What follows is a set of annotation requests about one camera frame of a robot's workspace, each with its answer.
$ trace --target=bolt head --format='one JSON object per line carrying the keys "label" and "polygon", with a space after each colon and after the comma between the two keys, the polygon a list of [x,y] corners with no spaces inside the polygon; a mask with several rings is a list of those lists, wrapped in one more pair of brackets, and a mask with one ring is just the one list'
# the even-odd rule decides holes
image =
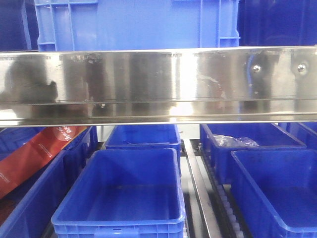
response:
{"label": "bolt head", "polygon": [[254,73],[258,73],[258,72],[260,72],[261,71],[261,66],[259,66],[259,65],[254,65],[253,66],[253,72]]}
{"label": "bolt head", "polygon": [[304,72],[306,70],[306,65],[304,65],[303,63],[298,65],[297,70],[299,72]]}

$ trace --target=clear plastic bag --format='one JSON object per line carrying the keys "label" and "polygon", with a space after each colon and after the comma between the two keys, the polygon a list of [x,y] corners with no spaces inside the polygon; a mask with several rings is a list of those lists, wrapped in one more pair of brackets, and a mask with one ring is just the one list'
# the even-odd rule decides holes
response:
{"label": "clear plastic bag", "polygon": [[227,135],[213,135],[218,146],[221,147],[258,147],[259,144],[248,138],[248,137],[240,137],[234,138],[232,136]]}
{"label": "clear plastic bag", "polygon": [[241,141],[244,146],[246,147],[258,147],[259,144],[254,141],[253,139],[250,139],[248,137],[240,137],[240,138],[237,138],[238,141]]}

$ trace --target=shelf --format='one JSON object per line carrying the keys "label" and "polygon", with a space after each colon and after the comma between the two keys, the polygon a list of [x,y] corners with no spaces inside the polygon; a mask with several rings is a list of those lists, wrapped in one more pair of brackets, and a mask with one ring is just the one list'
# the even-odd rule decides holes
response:
{"label": "shelf", "polygon": [[0,126],[317,120],[317,47],[0,53]]}

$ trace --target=blue storage bin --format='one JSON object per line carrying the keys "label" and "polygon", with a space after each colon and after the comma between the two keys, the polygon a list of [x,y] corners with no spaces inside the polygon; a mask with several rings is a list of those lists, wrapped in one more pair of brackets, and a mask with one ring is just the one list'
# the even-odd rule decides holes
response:
{"label": "blue storage bin", "polygon": [[40,51],[238,46],[238,0],[34,0]]}
{"label": "blue storage bin", "polygon": [[254,238],[317,236],[317,152],[234,151],[231,192]]}
{"label": "blue storage bin", "polygon": [[304,142],[307,148],[317,150],[317,122],[284,122],[279,125]]}
{"label": "blue storage bin", "polygon": [[317,1],[241,0],[241,46],[317,44]]}
{"label": "blue storage bin", "polygon": [[34,1],[0,1],[0,32],[0,51],[36,50],[39,30]]}
{"label": "blue storage bin", "polygon": [[177,151],[180,172],[180,144],[177,125],[117,125],[105,142],[105,147],[126,150],[173,148]]}
{"label": "blue storage bin", "polygon": [[95,152],[52,223],[59,238],[183,238],[174,149]]}
{"label": "blue storage bin", "polygon": [[[201,142],[207,142],[208,162],[214,167],[221,184],[231,183],[231,164],[229,158],[233,150],[293,149],[306,148],[306,145],[273,123],[232,123],[200,125]],[[258,143],[257,147],[221,147],[214,135],[226,135],[234,138],[248,137]]]}
{"label": "blue storage bin", "polygon": [[6,128],[0,131],[0,153],[11,154],[45,127]]}
{"label": "blue storage bin", "polygon": [[76,137],[50,164],[5,198],[16,207],[0,227],[1,238],[40,238],[59,203],[97,145],[96,127]]}

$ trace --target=crate handle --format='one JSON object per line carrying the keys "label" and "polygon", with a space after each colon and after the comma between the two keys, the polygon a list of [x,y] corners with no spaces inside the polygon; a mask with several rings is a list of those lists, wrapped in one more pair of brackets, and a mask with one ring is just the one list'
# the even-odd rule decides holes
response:
{"label": "crate handle", "polygon": [[95,238],[139,238],[139,229],[135,228],[99,228]]}

